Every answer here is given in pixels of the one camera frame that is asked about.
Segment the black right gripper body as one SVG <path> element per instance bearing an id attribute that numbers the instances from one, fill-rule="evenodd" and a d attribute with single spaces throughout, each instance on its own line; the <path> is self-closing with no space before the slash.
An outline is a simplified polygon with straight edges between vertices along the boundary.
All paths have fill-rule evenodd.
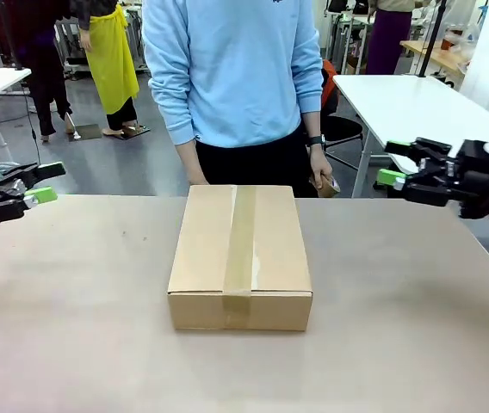
<path id="1" fill-rule="evenodd" d="M 489 216 L 489 152 L 485 145 L 479 140 L 465 140 L 455 156 L 455 185 L 463 219 Z"/>

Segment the person's left hand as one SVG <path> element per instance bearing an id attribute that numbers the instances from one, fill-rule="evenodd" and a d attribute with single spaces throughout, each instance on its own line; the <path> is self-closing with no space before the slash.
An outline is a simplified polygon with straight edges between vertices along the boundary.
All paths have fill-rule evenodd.
<path id="1" fill-rule="evenodd" d="M 309 151 L 313 182 L 316 189 L 323 187 L 324 181 L 332 181 L 332 167 L 325 157 L 320 144 L 312 145 Z"/>

